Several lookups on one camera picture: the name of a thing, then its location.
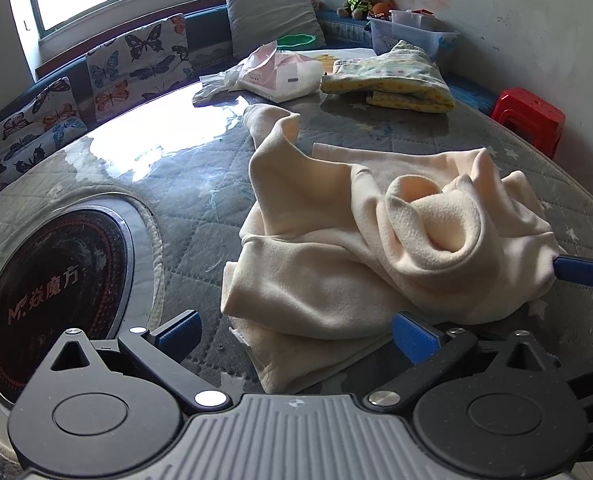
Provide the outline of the black round induction cooktop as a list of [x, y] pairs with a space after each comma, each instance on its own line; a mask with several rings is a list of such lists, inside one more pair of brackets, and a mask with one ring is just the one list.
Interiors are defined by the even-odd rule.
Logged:
[[109, 208], [69, 210], [27, 237], [0, 274], [0, 400], [18, 400], [68, 328], [116, 334], [133, 275], [132, 233]]

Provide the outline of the red plastic stool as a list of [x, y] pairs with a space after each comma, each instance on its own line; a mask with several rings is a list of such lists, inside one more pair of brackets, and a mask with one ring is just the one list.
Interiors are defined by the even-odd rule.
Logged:
[[558, 107], [515, 87], [501, 92], [491, 118], [554, 159], [565, 124], [565, 114]]

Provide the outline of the green plastic bowl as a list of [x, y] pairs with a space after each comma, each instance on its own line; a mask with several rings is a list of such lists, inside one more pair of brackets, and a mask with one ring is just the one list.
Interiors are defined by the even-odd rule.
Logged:
[[311, 50], [317, 46], [317, 37], [310, 34], [291, 34], [279, 38], [276, 44], [281, 51]]

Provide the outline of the white cloth beside bag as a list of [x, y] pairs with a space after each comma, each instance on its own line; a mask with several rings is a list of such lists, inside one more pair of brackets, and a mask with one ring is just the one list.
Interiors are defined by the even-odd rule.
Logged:
[[201, 88], [192, 98], [193, 105], [208, 105], [219, 94], [239, 90], [239, 75], [238, 67], [231, 67], [217, 74], [201, 76], [199, 78]]

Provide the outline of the pink white plastic bag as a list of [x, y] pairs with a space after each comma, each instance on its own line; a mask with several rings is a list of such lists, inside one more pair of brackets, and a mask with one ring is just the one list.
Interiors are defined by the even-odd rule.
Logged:
[[325, 69], [321, 62], [301, 53], [281, 51], [264, 44], [240, 63], [238, 86], [280, 104], [309, 96], [319, 88]]

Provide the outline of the large butterfly cushion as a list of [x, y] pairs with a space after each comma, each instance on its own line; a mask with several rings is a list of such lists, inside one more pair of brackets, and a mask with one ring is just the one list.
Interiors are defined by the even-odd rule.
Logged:
[[99, 124], [182, 88], [194, 76], [186, 21], [176, 14], [139, 27], [86, 54]]

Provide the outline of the teddy bear green vest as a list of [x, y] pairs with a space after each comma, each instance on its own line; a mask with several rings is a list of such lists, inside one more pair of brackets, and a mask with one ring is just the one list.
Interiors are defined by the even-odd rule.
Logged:
[[381, 0], [346, 0], [343, 6], [336, 10], [339, 18], [352, 18], [353, 20], [363, 21], [368, 18], [373, 7]]

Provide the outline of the yellow floral folded blanket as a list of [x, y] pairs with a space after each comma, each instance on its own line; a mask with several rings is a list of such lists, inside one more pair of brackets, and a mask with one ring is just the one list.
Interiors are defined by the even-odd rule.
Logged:
[[366, 93], [368, 104], [393, 110], [441, 114], [455, 107], [437, 65], [405, 40], [373, 58], [335, 61], [320, 89], [328, 94]]

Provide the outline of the small butterfly cushion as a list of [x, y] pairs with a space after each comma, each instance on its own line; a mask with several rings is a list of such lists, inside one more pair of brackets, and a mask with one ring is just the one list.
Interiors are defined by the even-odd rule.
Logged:
[[0, 188], [88, 131], [68, 77], [0, 122]]

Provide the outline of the grey pillow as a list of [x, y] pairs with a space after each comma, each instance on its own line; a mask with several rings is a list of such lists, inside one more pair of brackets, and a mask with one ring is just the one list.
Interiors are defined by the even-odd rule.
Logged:
[[288, 35], [315, 36], [313, 47], [325, 47], [325, 36], [309, 0], [226, 0], [226, 5], [232, 54], [237, 61]]

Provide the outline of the cream fleece garment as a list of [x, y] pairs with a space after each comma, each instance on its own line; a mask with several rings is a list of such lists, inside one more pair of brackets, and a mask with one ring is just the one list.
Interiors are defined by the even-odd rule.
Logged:
[[394, 315], [476, 325], [543, 296], [561, 254], [520, 171], [484, 148], [407, 155], [296, 146], [298, 114], [257, 104], [255, 202], [222, 308], [268, 393], [295, 393], [386, 344]]

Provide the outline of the orange plush toy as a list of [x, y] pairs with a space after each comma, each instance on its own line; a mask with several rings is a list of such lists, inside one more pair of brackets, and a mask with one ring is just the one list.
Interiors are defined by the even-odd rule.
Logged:
[[389, 21], [391, 14], [397, 9], [394, 0], [384, 0], [374, 3], [369, 11], [370, 18], [377, 18], [378, 20]]

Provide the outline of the grey quilted star table cover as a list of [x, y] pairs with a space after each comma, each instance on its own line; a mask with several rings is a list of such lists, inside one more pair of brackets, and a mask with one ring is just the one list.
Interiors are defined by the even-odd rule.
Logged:
[[457, 104], [387, 110], [354, 96], [195, 106], [185, 87], [54, 153], [0, 191], [0, 479], [21, 467], [11, 411], [67, 330], [118, 347], [185, 310], [177, 370], [268, 413], [276, 429], [205, 422], [215, 464], [258, 479], [379, 478], [306, 436], [312, 394], [362, 398], [409, 372], [408, 311], [472, 339], [554, 356], [581, 401], [571, 460], [593, 465], [593, 197], [505, 127]]

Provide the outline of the clear plastic storage bin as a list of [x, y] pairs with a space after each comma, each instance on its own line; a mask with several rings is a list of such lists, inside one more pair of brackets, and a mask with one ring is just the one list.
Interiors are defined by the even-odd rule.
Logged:
[[425, 51], [429, 58], [436, 62], [456, 50], [458, 32], [451, 30], [426, 30], [405, 24], [398, 24], [381, 18], [370, 18], [372, 49], [377, 54], [391, 51], [398, 41], [407, 41]]

